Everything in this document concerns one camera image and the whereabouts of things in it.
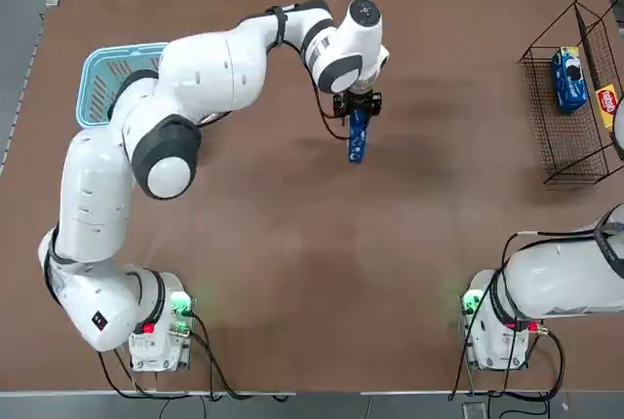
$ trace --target blue basket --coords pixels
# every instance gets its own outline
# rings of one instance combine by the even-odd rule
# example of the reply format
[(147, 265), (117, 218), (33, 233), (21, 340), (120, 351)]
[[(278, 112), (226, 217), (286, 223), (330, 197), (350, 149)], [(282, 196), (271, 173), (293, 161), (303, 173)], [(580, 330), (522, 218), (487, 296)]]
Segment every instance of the blue basket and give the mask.
[(108, 123), (108, 108), (126, 77), (137, 70), (158, 70), (166, 42), (97, 49), (85, 60), (76, 102), (83, 129)]

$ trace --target brown tabletop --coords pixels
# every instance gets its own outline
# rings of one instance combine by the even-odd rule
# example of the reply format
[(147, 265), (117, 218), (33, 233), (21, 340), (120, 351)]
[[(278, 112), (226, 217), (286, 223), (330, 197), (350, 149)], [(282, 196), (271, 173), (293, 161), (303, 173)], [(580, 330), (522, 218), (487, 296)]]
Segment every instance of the brown tabletop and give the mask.
[[(60, 0), (46, 15), (0, 179), (0, 390), (107, 389), (36, 258), (58, 219), (85, 57), (227, 29), (295, 1), (303, 0)], [(337, 19), (349, 1), (328, 0)], [(576, 191), (541, 185), (515, 62), (571, 0), (373, 1), (391, 58), (361, 165), (325, 132), (307, 75), (285, 48), (271, 54), (255, 105), (205, 130), (182, 198), (156, 202), (135, 190), (117, 259), (180, 276), (236, 389), (449, 390), (457, 297), (476, 271), (498, 265), (507, 236), (573, 229), (624, 196), (621, 175)], [(624, 387), (622, 318), (549, 326), (565, 344), (566, 389)], [(512, 374), (512, 388), (551, 386), (556, 357), (548, 343), (542, 350), (528, 371)], [(143, 380), (205, 391), (206, 365), (196, 350), (191, 372)], [(502, 382), (499, 374), (478, 380)]]

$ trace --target power cord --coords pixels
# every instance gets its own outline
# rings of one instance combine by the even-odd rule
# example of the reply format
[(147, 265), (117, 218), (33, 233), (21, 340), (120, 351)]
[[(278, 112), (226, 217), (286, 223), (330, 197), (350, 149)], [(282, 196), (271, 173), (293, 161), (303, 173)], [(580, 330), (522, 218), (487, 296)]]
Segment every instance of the power cord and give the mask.
[(200, 129), (207, 127), (208, 125), (212, 125), (215, 124), (216, 122), (218, 122), (219, 120), (227, 117), (228, 115), (230, 115), (232, 113), (231, 110), (228, 110), (226, 112), (216, 112), (214, 114), (210, 114), (208, 117), (206, 117), (205, 119), (202, 119), (200, 121), (199, 124), (197, 124), (197, 127), (199, 127)]
[(135, 388), (138, 390), (137, 395), (128, 395), (122, 392), (121, 390), (119, 390), (119, 388), (117, 388), (117, 386), (113, 383), (112, 379), (110, 378), (110, 375), (108, 374), (108, 369), (106, 368), (106, 363), (104, 362), (103, 355), (100, 352), (98, 352), (97, 357), (99, 358), (101, 369), (104, 372), (104, 376), (106, 377), (106, 382), (108, 382), (108, 385), (110, 386), (110, 388), (112, 388), (120, 397), (125, 398), (127, 400), (182, 400), (184, 398), (191, 398), (192, 395), (188, 395), (188, 394), (182, 394), (182, 395), (177, 395), (177, 396), (172, 397), (169, 395), (152, 395), (150, 393), (145, 392), (139, 386), (139, 384), (135, 382), (134, 378), (132, 377), (128, 369), (124, 366), (123, 362), (121, 361), (121, 358), (119, 357), (119, 353), (117, 353), (117, 350), (115, 350), (115, 355), (117, 356), (117, 359), (120, 361), (124, 371), (126, 372), (126, 375), (131, 379), (131, 381), (135, 385)]
[[(206, 344), (209, 345), (210, 340), (208, 338), (208, 330), (206, 329), (206, 326), (204, 325), (204, 322), (198, 316), (196, 316), (193, 313), (190, 314), (190, 317), (192, 317), (193, 319), (197, 320), (197, 322), (199, 323), (199, 325), (202, 328), (202, 331), (204, 332), (204, 339), (206, 340)], [(209, 382), (210, 382), (210, 385), (211, 385), (210, 398), (211, 398), (211, 400), (220, 400), (221, 396), (219, 396), (217, 398), (215, 397), (215, 390), (214, 390), (214, 383), (213, 383), (213, 363), (212, 362), (210, 362), (210, 372), (209, 372), (209, 374), (210, 374)]]
[[(195, 313), (190, 312), (187, 315), (197, 321), (197, 323), (202, 328), (202, 332), (204, 333), (204, 339), (202, 339), (202, 337), (195, 332), (191, 332), (191, 338), (197, 341), (197, 343), (204, 349), (204, 351), (208, 355), (208, 359), (210, 360), (210, 363), (211, 363), (211, 385), (213, 382), (212, 370), (214, 366), (214, 370), (216, 370), (216, 374), (218, 375), (219, 380), (221, 381), (221, 385), (225, 389), (225, 392), (230, 396), (230, 398), (234, 400), (249, 400), (253, 398), (254, 395), (241, 395), (240, 393), (235, 392), (230, 387), (229, 383), (225, 379), (225, 375), (223, 375), (223, 371), (221, 370), (220, 365), (216, 361), (215, 354), (213, 353), (213, 350), (211, 348), (210, 338), (208, 337), (208, 330), (206, 329), (206, 325), (204, 324), (204, 321), (199, 317), (199, 315)], [(275, 400), (276, 402), (286, 402), (289, 400), (288, 396), (278, 397), (276, 395), (273, 395), (271, 398)]]
[[(288, 47), (293, 49), (295, 52), (297, 52), (297, 54), (301, 57), (301, 51), (295, 45), (291, 44), (289, 41), (283, 41), (283, 42), (285, 45), (287, 45)], [(321, 97), (319, 95), (319, 88), (316, 86), (316, 83), (314, 82), (314, 77), (312, 76), (312, 72), (309, 70), (309, 68), (305, 64), (304, 66), (305, 66), (305, 71), (307, 71), (308, 76), (310, 77), (310, 83), (312, 84), (312, 90), (314, 91), (314, 97), (316, 98), (316, 105), (317, 105), (317, 108), (319, 109), (319, 114), (321, 115), (321, 120), (323, 121), (323, 125), (325, 126), (325, 129), (335, 139), (338, 139), (340, 141), (346, 141), (347, 139), (349, 139), (348, 136), (342, 136), (340, 134), (337, 134), (330, 127), (330, 124), (328, 123), (328, 119), (336, 119), (336, 117), (333, 115), (327, 114), (325, 110), (323, 109), (323, 105), (321, 103)]]
[[(541, 393), (538, 393), (538, 395), (543, 399), (544, 397), (542, 396)], [(487, 398), (487, 418), (491, 418), (491, 400), (492, 397), (488, 397)], [(507, 409), (503, 412), (501, 412), (498, 415), (498, 419), (502, 419), (505, 415), (507, 414), (524, 414), (526, 416), (543, 416), (543, 415), (547, 415), (548, 419), (550, 419), (550, 400), (544, 400), (544, 410), (543, 411), (522, 411), (521, 409)]]
[[(204, 401), (204, 397), (199, 396), (197, 398), (199, 398), (201, 400), (201, 402), (202, 402), (202, 409), (204, 411), (204, 419), (207, 419), (208, 418), (208, 411), (206, 410), (206, 402)], [(165, 412), (165, 409), (167, 409), (167, 406), (169, 406), (169, 404), (171, 402), (172, 402), (172, 400), (167, 400), (165, 402), (165, 404), (163, 405), (163, 407), (160, 410), (160, 413), (158, 414), (158, 419), (163, 419), (163, 414)]]

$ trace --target metal wire rack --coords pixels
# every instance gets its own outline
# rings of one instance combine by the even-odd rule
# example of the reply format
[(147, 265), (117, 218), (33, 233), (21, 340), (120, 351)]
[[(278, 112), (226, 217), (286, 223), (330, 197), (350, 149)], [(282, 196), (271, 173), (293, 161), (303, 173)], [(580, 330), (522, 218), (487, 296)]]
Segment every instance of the metal wire rack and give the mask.
[[(529, 88), (530, 119), (546, 178), (551, 184), (596, 184), (624, 167), (614, 154), (613, 143), (601, 119), (594, 91), (613, 85), (622, 98), (622, 83), (605, 26), (605, 16), (574, 0), (526, 49), (519, 63)], [(559, 48), (541, 45), (557, 38), (556, 25), (575, 16), (576, 46), (581, 49), (587, 102), (570, 114), (562, 114), (551, 74), (551, 57)]]

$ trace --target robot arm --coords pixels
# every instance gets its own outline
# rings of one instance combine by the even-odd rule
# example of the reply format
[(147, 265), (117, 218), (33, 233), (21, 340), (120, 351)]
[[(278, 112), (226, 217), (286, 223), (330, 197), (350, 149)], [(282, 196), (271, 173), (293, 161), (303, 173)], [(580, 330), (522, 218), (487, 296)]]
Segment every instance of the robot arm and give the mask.
[[(109, 109), (108, 125), (72, 139), (58, 226), (38, 254), (52, 296), (98, 351), (130, 336), (133, 359), (144, 352), (138, 346), (153, 346), (151, 359), (161, 362), (151, 369), (171, 369), (179, 359), (165, 309), (172, 294), (183, 291), (179, 280), (111, 260), (126, 238), (132, 188), (136, 181), (159, 200), (184, 193), (195, 175), (198, 125), (211, 114), (252, 104), (264, 83), (267, 54), (282, 42), (300, 52), (314, 83), (329, 94), (365, 93), (388, 59), (381, 14), (368, 0), (352, 2), (338, 28), (323, 1), (273, 8), (230, 31), (173, 41), (158, 73), (129, 76)], [(166, 359), (168, 352), (177, 354)]]
[(463, 297), (468, 363), (478, 369), (523, 367), (533, 321), (624, 311), (624, 207), (587, 229), (519, 235), (545, 240), (479, 272)]
[(320, 91), (360, 94), (389, 57), (381, 30), (381, 13), (368, 0), (353, 1), (339, 28), (325, 2), (310, 1), (269, 9), (230, 31), (173, 41), (161, 55), (151, 101), (120, 116), (139, 186), (164, 200), (186, 190), (200, 147), (196, 126), (212, 113), (239, 110), (257, 99), (267, 54), (276, 45), (284, 42), (300, 52)]

